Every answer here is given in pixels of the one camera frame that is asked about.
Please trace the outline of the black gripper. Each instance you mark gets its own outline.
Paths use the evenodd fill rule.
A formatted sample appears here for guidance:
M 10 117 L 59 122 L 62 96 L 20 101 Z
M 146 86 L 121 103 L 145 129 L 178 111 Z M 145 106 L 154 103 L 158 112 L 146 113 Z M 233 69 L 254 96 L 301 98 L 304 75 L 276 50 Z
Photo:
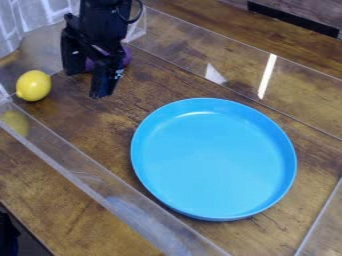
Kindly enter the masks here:
M 122 51 L 129 25 L 143 12 L 141 0 L 81 0 L 79 15 L 65 15 L 62 32 L 62 63 L 69 76 L 85 73 L 87 60 L 105 55 L 101 49 L 115 56 Z M 125 62 L 97 61 L 93 69 L 90 97 L 110 96 L 125 72 Z

